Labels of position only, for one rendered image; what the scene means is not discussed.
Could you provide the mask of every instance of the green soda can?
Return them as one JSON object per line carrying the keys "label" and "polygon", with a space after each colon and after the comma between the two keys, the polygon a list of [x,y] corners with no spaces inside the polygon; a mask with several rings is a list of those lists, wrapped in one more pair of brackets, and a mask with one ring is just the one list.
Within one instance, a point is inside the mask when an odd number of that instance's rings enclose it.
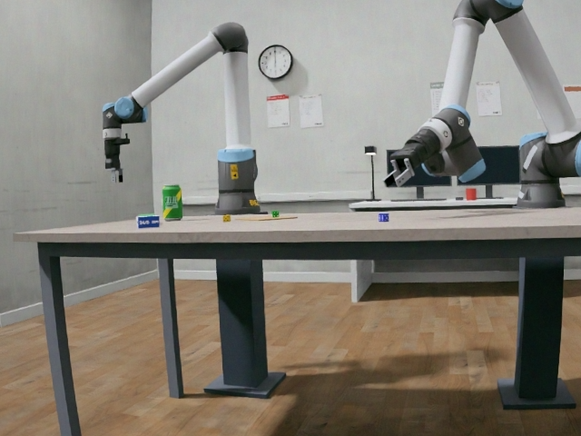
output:
{"label": "green soda can", "polygon": [[179,184],[166,184],[163,187],[163,219],[178,221],[183,218],[182,188]]}

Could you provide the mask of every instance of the computer monitor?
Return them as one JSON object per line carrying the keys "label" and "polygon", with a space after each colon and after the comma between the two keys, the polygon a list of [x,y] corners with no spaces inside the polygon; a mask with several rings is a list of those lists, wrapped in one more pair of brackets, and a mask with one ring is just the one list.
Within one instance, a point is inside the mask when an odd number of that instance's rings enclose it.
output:
{"label": "computer monitor", "polygon": [[487,170],[476,179],[458,185],[485,185],[487,198],[493,198],[492,186],[495,184],[520,184],[520,163],[518,160],[518,145],[498,145],[479,147]]}
{"label": "computer monitor", "polygon": [[[388,150],[388,174],[393,171],[393,166],[391,166],[391,157],[392,153],[395,153],[397,150]],[[451,186],[452,185],[452,178],[449,176],[443,177],[434,177],[432,175],[427,174],[423,168],[419,167],[415,170],[415,175],[409,179],[406,184],[402,187],[415,187],[416,188],[416,196],[417,198],[424,198],[424,188],[427,186]]]}

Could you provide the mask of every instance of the blue joint cap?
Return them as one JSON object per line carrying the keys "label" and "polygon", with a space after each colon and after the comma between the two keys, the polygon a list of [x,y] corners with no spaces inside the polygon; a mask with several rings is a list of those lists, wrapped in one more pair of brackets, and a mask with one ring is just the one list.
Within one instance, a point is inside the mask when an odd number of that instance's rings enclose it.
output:
{"label": "blue joint cap", "polygon": [[525,3],[525,0],[497,0],[497,3],[509,9],[517,9]]}
{"label": "blue joint cap", "polygon": [[464,109],[459,104],[451,104],[450,106],[446,106],[444,109],[455,109],[455,110],[457,110],[458,112],[460,112],[461,114],[463,114],[464,116],[466,116],[466,118],[468,119],[468,127],[470,127],[470,125],[472,124],[472,118],[470,118],[470,114],[468,113],[468,111],[466,109]]}
{"label": "blue joint cap", "polygon": [[581,141],[577,144],[577,149],[575,151],[575,169],[577,175],[581,175]]}
{"label": "blue joint cap", "polygon": [[432,174],[429,169],[426,167],[425,164],[422,164],[421,167],[424,169],[424,173],[426,173],[427,175],[431,175],[432,177],[436,177],[434,174]]}
{"label": "blue joint cap", "polygon": [[522,138],[520,138],[520,145],[518,148],[522,148],[523,145],[530,143],[531,141],[535,141],[538,138],[544,138],[547,136],[547,132],[537,132],[536,134],[526,134]]}
{"label": "blue joint cap", "polygon": [[467,170],[465,173],[459,176],[458,180],[462,183],[469,182],[471,180],[476,179],[479,175],[484,173],[487,170],[487,165],[484,162],[484,159],[480,159],[476,162],[472,167]]}
{"label": "blue joint cap", "polygon": [[222,148],[218,150],[218,160],[227,164],[250,161],[254,157],[254,150],[251,148]]}
{"label": "blue joint cap", "polygon": [[115,102],[115,113],[122,120],[130,118],[134,110],[135,104],[133,104],[131,97],[121,97]]}

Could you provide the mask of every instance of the table leg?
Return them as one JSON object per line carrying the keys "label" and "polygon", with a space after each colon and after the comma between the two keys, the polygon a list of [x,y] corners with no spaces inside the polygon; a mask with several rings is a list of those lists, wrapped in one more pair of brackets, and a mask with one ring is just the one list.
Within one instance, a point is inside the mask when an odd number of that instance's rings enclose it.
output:
{"label": "table leg", "polygon": [[80,436],[81,424],[74,397],[73,370],[64,317],[61,258],[50,256],[39,246],[38,262],[43,295],[44,327],[58,423],[61,435]]}
{"label": "table leg", "polygon": [[498,380],[504,409],[573,409],[557,378],[563,317],[564,259],[521,258],[518,278],[517,368]]}
{"label": "table leg", "polygon": [[269,398],[284,372],[268,372],[262,261],[216,261],[223,375],[204,390]]}
{"label": "table leg", "polygon": [[162,296],[163,341],[170,397],[183,398],[182,359],[180,358],[180,335],[178,313],[175,304],[175,281],[173,259],[158,259],[160,292]]}

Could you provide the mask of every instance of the robotic arm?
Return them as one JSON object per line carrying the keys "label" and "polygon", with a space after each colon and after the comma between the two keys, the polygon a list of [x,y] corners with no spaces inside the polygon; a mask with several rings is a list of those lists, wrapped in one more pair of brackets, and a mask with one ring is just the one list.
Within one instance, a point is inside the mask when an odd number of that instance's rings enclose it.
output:
{"label": "robotic arm", "polygon": [[146,106],[218,53],[224,53],[226,148],[218,152],[220,196],[216,213],[259,213],[254,194],[258,175],[256,152],[251,148],[250,98],[248,86],[248,38],[236,23],[219,25],[189,51],[126,97],[103,107],[105,169],[112,180],[123,181],[119,155],[123,124],[145,123]]}
{"label": "robotic arm", "polygon": [[524,0],[462,0],[454,16],[454,41],[440,106],[404,148],[394,153],[387,186],[404,184],[420,166],[432,175],[457,175],[469,182],[486,170],[468,130],[466,111],[478,38],[492,20],[531,93],[546,133],[521,140],[518,207],[560,207],[559,177],[581,175],[581,124],[522,7]]}

